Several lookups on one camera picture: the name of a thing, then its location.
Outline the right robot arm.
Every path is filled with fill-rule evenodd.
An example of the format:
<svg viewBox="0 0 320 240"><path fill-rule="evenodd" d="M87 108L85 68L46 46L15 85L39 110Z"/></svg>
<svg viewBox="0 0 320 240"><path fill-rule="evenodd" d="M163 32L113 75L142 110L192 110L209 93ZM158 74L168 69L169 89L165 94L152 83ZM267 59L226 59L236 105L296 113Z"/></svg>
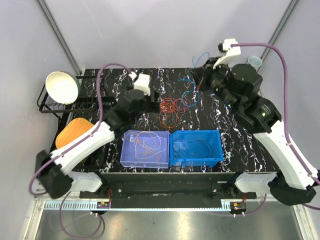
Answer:
<svg viewBox="0 0 320 240"><path fill-rule="evenodd" d="M285 122L275 105L258 94L263 77L248 64L229 67L212 57L191 74L198 90L211 90L230 108L235 120L268 151L279 170L271 173L236 173L227 185L228 195L270 194L287 206L307 205L316 196L319 171L292 150L285 137Z"/></svg>

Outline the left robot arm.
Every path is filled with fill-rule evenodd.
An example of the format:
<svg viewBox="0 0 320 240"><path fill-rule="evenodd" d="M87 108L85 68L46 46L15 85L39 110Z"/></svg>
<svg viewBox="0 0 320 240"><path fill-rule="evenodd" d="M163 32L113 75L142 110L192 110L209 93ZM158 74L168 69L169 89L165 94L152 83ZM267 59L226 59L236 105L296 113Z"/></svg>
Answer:
<svg viewBox="0 0 320 240"><path fill-rule="evenodd" d="M103 113L92 128L74 141L51 153L40 151L36 155L32 180L38 180L52 199L71 191L91 192L95 197L103 198L108 193L108 186L100 175L74 172L73 169L94 151L130 130L144 113L159 113L159 92L154 91L152 97L154 100L142 90L132 88L118 99L112 109Z"/></svg>

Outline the white mug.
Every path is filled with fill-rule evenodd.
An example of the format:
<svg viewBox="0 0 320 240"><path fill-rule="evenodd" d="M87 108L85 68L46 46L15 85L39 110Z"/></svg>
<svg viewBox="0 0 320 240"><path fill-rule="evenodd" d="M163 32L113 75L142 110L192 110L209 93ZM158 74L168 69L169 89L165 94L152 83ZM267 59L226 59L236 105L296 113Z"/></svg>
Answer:
<svg viewBox="0 0 320 240"><path fill-rule="evenodd" d="M259 71L260 67L263 64L263 61L258 56L250 56L247 59L247 63L251 65L257 72Z"/></svg>

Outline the purple plastic bin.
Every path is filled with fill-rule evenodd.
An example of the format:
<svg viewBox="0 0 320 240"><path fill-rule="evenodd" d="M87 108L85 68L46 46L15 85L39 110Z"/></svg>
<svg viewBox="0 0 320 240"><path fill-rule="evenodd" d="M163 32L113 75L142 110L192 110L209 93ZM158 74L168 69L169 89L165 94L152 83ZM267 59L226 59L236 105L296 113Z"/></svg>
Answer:
<svg viewBox="0 0 320 240"><path fill-rule="evenodd" d="M170 133L129 130L123 135L120 164L124 168L167 169Z"/></svg>

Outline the orange woven plate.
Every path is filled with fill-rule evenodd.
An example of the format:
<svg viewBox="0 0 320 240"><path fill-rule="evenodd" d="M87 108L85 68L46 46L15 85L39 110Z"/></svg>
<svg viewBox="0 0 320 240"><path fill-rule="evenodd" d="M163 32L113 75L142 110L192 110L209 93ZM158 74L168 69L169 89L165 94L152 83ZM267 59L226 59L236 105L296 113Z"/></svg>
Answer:
<svg viewBox="0 0 320 240"><path fill-rule="evenodd" d="M69 122L69 124L57 135L55 140L56 149L60 149L71 143L82 134L90 130L94 125L85 118L78 117Z"/></svg>

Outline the white bowl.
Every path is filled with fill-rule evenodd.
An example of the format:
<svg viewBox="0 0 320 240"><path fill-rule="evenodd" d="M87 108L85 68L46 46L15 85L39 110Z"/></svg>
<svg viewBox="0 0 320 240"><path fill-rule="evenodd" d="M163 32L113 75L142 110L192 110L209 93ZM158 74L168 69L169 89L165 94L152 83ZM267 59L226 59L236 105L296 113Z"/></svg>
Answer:
<svg viewBox="0 0 320 240"><path fill-rule="evenodd" d="M66 71L55 71L47 76L45 89L55 102L70 105L77 100L81 85L73 74Z"/></svg>

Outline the blue plastic bin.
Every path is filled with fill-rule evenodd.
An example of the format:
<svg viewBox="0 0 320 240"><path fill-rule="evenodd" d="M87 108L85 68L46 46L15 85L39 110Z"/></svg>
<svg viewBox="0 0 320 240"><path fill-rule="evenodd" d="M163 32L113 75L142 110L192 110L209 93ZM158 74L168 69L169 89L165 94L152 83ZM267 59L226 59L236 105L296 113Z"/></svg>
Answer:
<svg viewBox="0 0 320 240"><path fill-rule="evenodd" d="M214 167L224 160L219 130L177 130L169 136L170 167Z"/></svg>

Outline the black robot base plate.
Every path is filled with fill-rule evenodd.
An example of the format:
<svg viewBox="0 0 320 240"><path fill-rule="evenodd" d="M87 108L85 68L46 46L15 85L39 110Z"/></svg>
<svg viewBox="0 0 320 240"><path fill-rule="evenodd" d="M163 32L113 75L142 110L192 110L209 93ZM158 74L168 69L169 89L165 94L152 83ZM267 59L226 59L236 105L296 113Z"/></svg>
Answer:
<svg viewBox="0 0 320 240"><path fill-rule="evenodd" d="M234 185L235 173L104 173L102 193L80 192L82 199L105 199L111 191L115 209L209 209L221 208L222 200L254 200L254 192L243 193Z"/></svg>

